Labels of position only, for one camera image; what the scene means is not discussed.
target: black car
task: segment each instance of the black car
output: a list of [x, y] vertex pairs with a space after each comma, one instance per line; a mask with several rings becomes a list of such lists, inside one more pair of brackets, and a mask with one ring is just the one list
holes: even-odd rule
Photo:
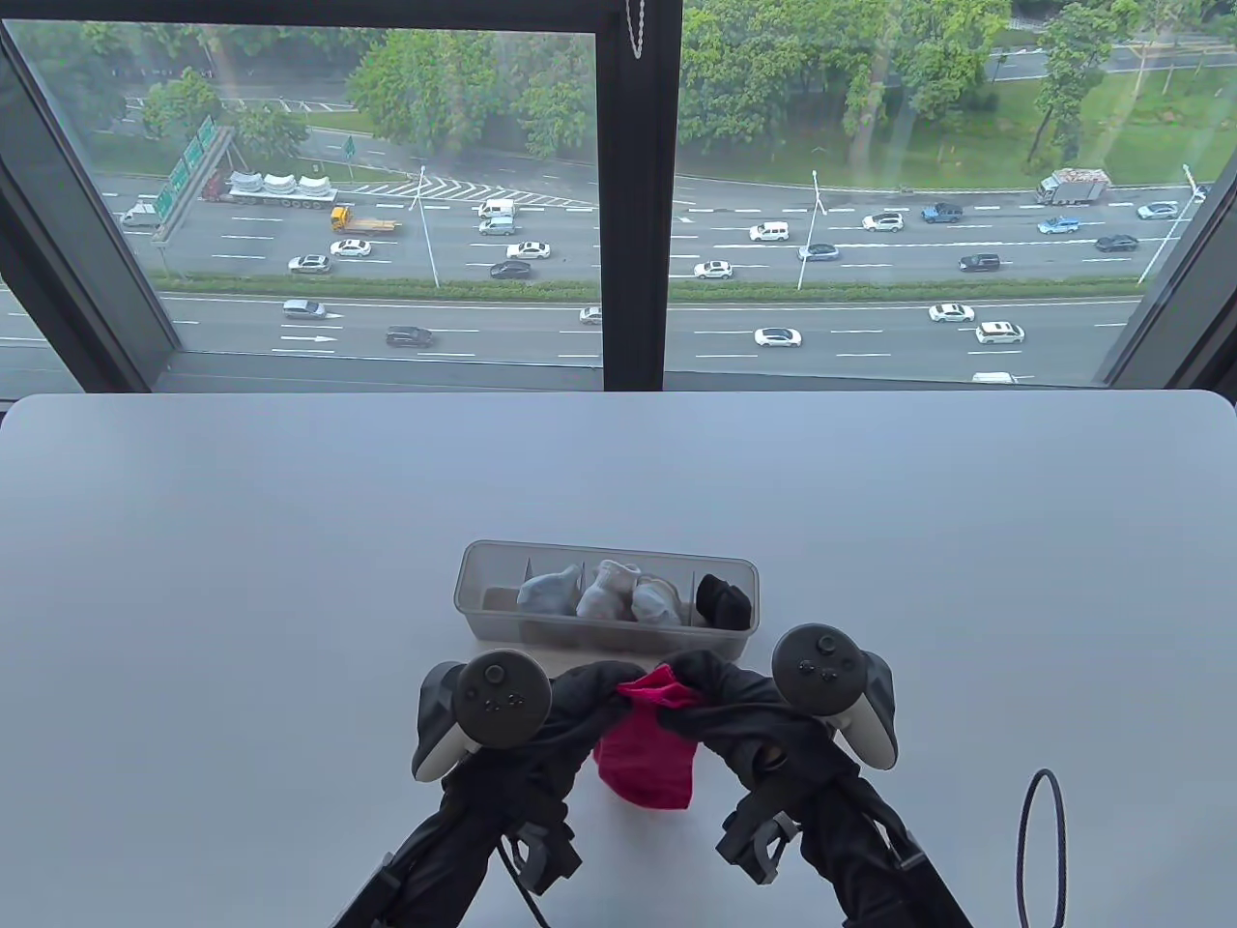
[[1100, 251], [1137, 251], [1138, 239], [1133, 235], [1105, 235], [1095, 240], [1095, 246]]
[[392, 348], [429, 348], [434, 333], [419, 325], [392, 325], [387, 329], [387, 344]]
[[982, 255], [967, 255], [957, 262], [961, 271], [999, 271], [1001, 255], [986, 252]]
[[500, 261], [490, 269], [490, 276], [496, 281], [511, 281], [527, 277], [533, 266], [527, 261]]
[[826, 245], [823, 241], [799, 246], [800, 261], [836, 261], [839, 254], [836, 245]]

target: white table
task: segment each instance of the white table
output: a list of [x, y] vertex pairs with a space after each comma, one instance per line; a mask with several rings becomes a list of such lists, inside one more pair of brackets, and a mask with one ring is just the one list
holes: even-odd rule
[[[1070, 924], [1228, 924], [1233, 419], [1149, 392], [25, 400], [0, 428], [0, 923], [327, 928], [438, 802], [414, 700], [475, 652], [452, 590], [489, 537], [748, 558], [745, 663], [807, 620], [882, 653], [902, 760], [873, 782], [976, 928], [1016, 924], [1042, 766]], [[764, 888], [715, 854], [740, 794], [701, 752], [693, 808], [648, 813], [590, 762], [552, 926], [837, 926], [797, 850]], [[496, 862], [465, 924], [532, 924]]]

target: crosswalk stripes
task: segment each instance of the crosswalk stripes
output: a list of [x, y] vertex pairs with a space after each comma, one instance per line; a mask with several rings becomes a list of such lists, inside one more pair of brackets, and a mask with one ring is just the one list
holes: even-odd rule
[[[376, 183], [362, 184], [351, 191], [353, 193], [367, 193], [383, 197], [416, 197], [417, 182], [407, 183]], [[522, 207], [593, 207], [581, 199], [570, 197], [550, 197], [547, 193], [531, 193], [528, 191], [513, 191], [506, 187], [494, 187], [484, 183], [469, 183], [468, 181], [455, 181], [449, 177], [434, 177], [426, 174], [424, 186], [421, 188], [422, 199], [454, 200], [459, 203], [485, 203], [487, 199], [510, 199]]]

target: clear plastic organizer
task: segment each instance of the clear plastic organizer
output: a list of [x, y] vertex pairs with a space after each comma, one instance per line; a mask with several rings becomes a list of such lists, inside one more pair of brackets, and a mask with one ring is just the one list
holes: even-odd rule
[[[674, 584], [684, 606], [690, 608], [690, 624], [642, 625], [516, 611], [516, 594], [524, 580], [579, 564], [583, 568], [581, 585], [588, 586], [597, 564], [606, 559], [633, 564], [643, 573]], [[719, 577], [747, 595], [752, 603], [748, 629], [714, 629], [700, 616], [695, 609], [695, 591], [705, 574]], [[727, 661], [742, 655], [761, 621], [760, 578], [755, 564], [747, 561], [502, 541], [475, 541], [464, 551], [455, 583], [455, 608], [464, 614], [473, 634], [481, 641], [632, 655], [669, 655], [704, 648]]]

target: white truck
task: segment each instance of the white truck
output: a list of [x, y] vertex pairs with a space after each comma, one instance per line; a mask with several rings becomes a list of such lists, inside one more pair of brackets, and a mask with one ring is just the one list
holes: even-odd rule
[[302, 207], [306, 209], [330, 209], [339, 191], [327, 177], [302, 177], [294, 174], [245, 174], [234, 171], [226, 184], [208, 183], [203, 199], [215, 203], [244, 203], [247, 205]]
[[1063, 167], [1039, 182], [1035, 200], [1050, 207], [1086, 205], [1111, 186], [1108, 174], [1097, 167]]

